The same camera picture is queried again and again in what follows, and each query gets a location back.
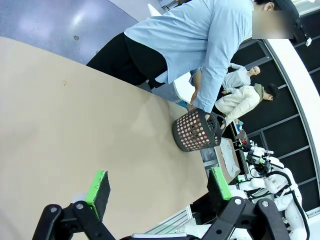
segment green scarf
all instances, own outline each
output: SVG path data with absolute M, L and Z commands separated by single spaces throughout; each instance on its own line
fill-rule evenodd
M 264 88 L 261 84 L 256 83 L 256 84 L 254 85 L 254 90 L 255 90 L 256 93 L 259 94 L 259 96 L 260 96 L 260 101 L 259 101 L 259 103 L 263 100 L 263 97 L 264 97 L 264 89 L 265 89 L 265 88 Z

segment basket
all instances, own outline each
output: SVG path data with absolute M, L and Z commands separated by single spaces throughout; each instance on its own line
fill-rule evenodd
M 224 129 L 220 128 L 218 118 L 222 118 Z M 226 125 L 223 116 L 194 109 L 174 121 L 172 134 L 176 145 L 182 151 L 192 152 L 219 146 Z

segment beige tabletop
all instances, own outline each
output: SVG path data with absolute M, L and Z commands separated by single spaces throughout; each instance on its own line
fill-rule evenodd
M 184 108 L 8 38 L 0 53 L 0 239 L 31 239 L 43 208 L 68 206 L 97 170 L 108 171 L 103 223 L 117 239 L 207 192 L 200 153 L 172 137 Z

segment white chair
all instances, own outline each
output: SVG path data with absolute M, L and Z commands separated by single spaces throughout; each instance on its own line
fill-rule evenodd
M 151 4 L 148 3 L 147 6 L 152 17 L 161 16 L 160 12 L 158 12 Z M 173 81 L 175 93 L 181 100 L 187 103 L 190 103 L 191 97 L 195 92 L 195 87 L 189 82 L 190 78 L 191 74 L 187 72 Z

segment green tape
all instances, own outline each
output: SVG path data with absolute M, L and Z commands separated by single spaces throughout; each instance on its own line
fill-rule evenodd
M 90 186 L 90 190 L 89 190 L 89 192 L 88 192 L 88 194 L 86 195 L 86 198 L 85 198 L 86 203 L 90 207 L 92 207 L 92 209 L 94 210 L 94 212 L 95 212 L 95 214 L 96 214 L 96 216 L 98 218 L 99 218 L 99 215 L 98 215 L 98 211 L 97 211 L 97 208 L 96 208 L 96 205 L 95 205 L 95 199 L 97 197 L 101 181 L 105 177 L 105 174 L 106 174 L 106 171 L 102 171 L 102 170 L 97 171 L 97 173 L 95 174 L 95 177 L 93 179 L 93 182 L 92 182 L 92 184 Z
M 221 170 L 221 167 L 216 166 L 216 167 L 212 167 L 210 172 L 213 174 L 213 177 L 215 178 L 215 181 L 217 182 L 222 198 L 224 200 L 229 201 L 233 196 L 230 192 L 228 183 L 225 179 L 225 176 Z

